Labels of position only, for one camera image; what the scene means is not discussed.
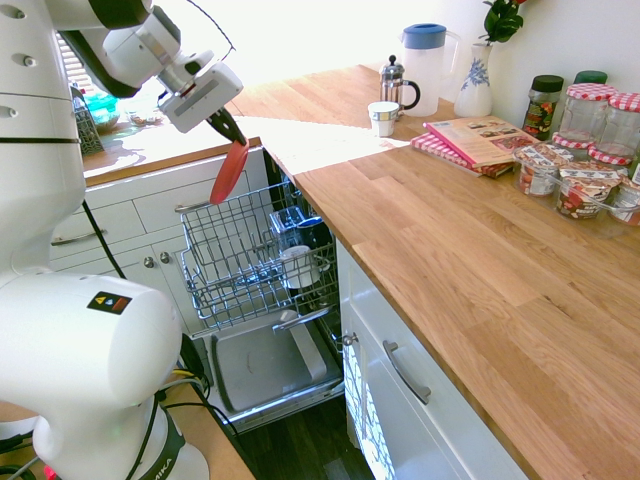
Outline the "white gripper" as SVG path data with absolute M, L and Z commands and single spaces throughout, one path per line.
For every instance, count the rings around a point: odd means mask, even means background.
M 247 140 L 225 108 L 243 89 L 237 75 L 218 62 L 195 75 L 184 93 L 172 93 L 159 102 L 159 109 L 181 133 L 187 133 L 207 119 L 220 135 L 242 146 Z

